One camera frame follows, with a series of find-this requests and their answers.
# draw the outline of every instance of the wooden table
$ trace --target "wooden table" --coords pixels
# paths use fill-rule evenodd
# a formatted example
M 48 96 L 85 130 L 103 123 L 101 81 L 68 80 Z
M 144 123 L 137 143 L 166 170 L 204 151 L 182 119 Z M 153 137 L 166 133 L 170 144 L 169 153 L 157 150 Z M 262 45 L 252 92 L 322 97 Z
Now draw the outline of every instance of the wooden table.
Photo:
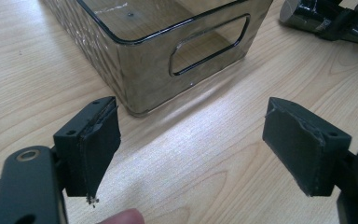
M 338 223 L 339 190 L 307 198 L 261 133 L 269 97 L 281 97 L 352 135 L 356 153 L 358 45 L 280 26 L 282 2 L 245 60 L 145 118 L 119 108 L 122 144 L 100 202 L 67 198 L 71 223 L 132 207 L 146 223 Z M 107 95 L 115 93 L 41 1 L 0 1 L 0 173 L 8 155 L 52 147 L 66 121 Z

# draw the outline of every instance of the light wood tabletop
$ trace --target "light wood tabletop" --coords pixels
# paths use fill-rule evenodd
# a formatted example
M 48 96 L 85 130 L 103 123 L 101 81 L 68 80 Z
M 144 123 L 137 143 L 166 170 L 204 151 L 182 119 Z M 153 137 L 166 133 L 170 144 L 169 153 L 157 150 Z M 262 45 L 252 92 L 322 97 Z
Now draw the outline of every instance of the light wood tabletop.
M 339 189 L 305 196 L 261 134 L 275 96 L 350 134 L 356 153 L 358 44 L 282 27 L 282 3 L 272 3 L 244 60 L 144 118 L 119 103 L 122 143 L 100 202 L 65 198 L 70 223 L 127 208 L 146 223 L 338 223 Z M 115 93 L 42 1 L 0 1 L 0 174 L 11 153 L 52 147 L 65 122 L 108 95 Z

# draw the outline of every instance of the black object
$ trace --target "black object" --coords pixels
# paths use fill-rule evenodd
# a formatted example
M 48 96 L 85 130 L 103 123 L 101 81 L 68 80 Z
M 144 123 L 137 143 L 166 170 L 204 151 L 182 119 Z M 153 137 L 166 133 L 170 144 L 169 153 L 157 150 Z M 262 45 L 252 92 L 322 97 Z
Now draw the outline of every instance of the black object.
M 270 98 L 263 140 L 309 196 L 337 200 L 341 223 L 358 223 L 358 154 L 348 151 L 351 137 L 301 105 Z
M 358 5 L 352 10 L 340 7 L 341 1 L 286 0 L 280 21 L 323 39 L 358 43 Z
M 87 105 L 54 134 L 55 147 L 27 147 L 5 161 L 0 223 L 66 223 L 62 190 L 96 203 L 97 189 L 120 145 L 115 97 Z

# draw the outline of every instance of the wooden surface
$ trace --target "wooden surface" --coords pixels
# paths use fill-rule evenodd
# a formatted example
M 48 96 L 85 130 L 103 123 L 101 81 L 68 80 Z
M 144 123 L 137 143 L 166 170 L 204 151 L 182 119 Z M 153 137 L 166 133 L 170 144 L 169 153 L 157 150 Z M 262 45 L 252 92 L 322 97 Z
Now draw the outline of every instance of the wooden surface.
M 136 207 L 146 223 L 338 223 L 336 189 L 307 198 L 261 140 L 270 96 L 352 135 L 358 150 L 358 45 L 280 26 L 275 1 L 245 60 L 146 118 L 119 108 L 122 144 L 96 208 L 68 198 L 71 223 Z M 0 173 L 92 100 L 115 95 L 40 1 L 0 1 Z

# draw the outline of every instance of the translucent plastic container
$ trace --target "translucent plastic container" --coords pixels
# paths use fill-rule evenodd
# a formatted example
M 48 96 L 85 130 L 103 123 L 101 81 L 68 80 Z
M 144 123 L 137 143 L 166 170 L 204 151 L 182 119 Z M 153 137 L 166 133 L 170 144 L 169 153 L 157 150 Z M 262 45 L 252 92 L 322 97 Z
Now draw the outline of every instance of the translucent plastic container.
M 272 0 L 45 0 L 133 115 L 243 58 Z

